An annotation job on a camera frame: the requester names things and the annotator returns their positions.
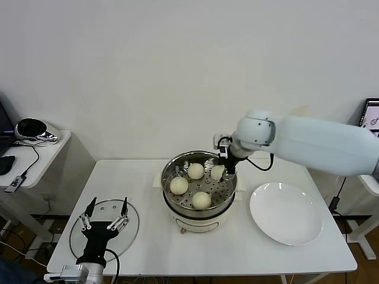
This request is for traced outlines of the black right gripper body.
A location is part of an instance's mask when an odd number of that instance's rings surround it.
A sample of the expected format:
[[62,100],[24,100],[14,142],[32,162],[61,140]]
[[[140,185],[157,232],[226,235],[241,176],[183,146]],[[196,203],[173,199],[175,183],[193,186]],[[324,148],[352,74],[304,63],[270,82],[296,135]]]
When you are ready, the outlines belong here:
[[236,173],[236,165],[239,162],[245,160],[245,157],[237,157],[232,153],[231,148],[227,149],[227,158],[223,159],[223,165],[225,166],[228,175],[234,175]]

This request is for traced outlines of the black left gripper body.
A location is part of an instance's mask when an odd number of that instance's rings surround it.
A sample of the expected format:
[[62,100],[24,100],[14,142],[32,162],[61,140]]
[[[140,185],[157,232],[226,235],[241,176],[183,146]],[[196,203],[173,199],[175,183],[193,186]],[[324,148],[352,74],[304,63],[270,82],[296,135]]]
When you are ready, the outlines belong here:
[[85,229],[82,234],[86,237],[87,242],[83,250],[83,255],[79,257],[76,264],[96,263],[106,265],[104,258],[108,242],[119,235],[118,230],[108,229],[110,221],[93,221],[90,222],[90,229]]

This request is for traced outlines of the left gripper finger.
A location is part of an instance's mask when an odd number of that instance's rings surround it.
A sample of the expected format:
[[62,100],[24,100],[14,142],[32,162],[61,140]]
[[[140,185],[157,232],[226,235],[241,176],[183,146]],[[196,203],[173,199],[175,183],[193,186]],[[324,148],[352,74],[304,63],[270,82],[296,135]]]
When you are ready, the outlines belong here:
[[90,230],[90,219],[92,217],[95,205],[96,205],[97,197],[94,197],[90,204],[86,207],[85,212],[78,217],[82,224],[82,231]]
[[127,204],[127,197],[125,197],[123,201],[123,206],[120,211],[120,215],[110,225],[107,226],[107,230],[123,230],[126,227],[126,225],[130,221],[128,218]]

